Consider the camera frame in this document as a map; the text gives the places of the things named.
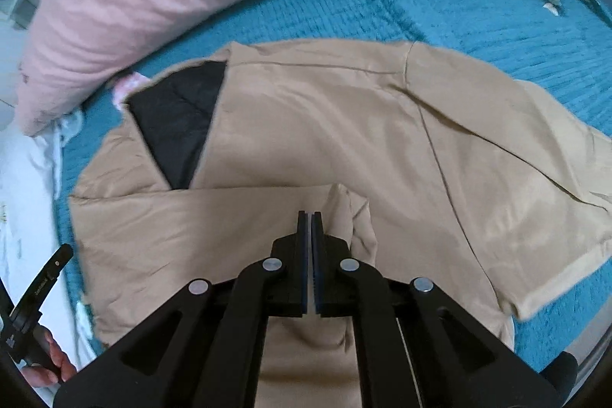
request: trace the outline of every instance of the white sheet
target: white sheet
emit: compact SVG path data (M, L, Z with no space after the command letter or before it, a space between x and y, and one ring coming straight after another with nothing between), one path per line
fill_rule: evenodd
M34 138L15 124L0 132L0 277L15 303L58 247L53 200L60 188L61 147L80 121L80 114L63 118ZM87 331L71 311L63 273L41 311L41 324L78 369L95 358Z

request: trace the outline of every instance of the garment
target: garment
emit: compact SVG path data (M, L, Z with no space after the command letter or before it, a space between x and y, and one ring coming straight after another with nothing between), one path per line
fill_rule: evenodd
M512 347L510 314L612 254L612 143L449 50L231 44L129 97L81 174L71 211L97 335L114 343L192 278L236 276L299 209L386 277L431 278ZM359 406L351 328L320 324L270 323L258 406Z

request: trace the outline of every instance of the dark fabric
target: dark fabric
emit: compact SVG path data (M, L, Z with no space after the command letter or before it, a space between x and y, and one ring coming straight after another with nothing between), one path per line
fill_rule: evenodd
M183 68L127 100L143 138L171 189L187 189L198 166L225 62Z

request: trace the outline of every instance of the silver rivet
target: silver rivet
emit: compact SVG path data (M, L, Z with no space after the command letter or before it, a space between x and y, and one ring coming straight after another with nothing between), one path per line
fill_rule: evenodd
M277 271L282 266L283 262L278 258L268 258L263 262L263 267L265 271Z
M192 294L204 294L208 291L208 282L205 280L194 280L189 284L189 292Z
M414 289L421 292L429 292L433 289L433 282L427 277L419 277L414 280Z
M344 271L355 271L359 268L359 262L353 258L347 258L340 262L340 267Z

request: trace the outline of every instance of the black fabric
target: black fabric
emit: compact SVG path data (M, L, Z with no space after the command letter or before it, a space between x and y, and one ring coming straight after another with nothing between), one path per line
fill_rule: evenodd
M198 167L225 62L206 61L172 73L127 104L171 189L187 189Z

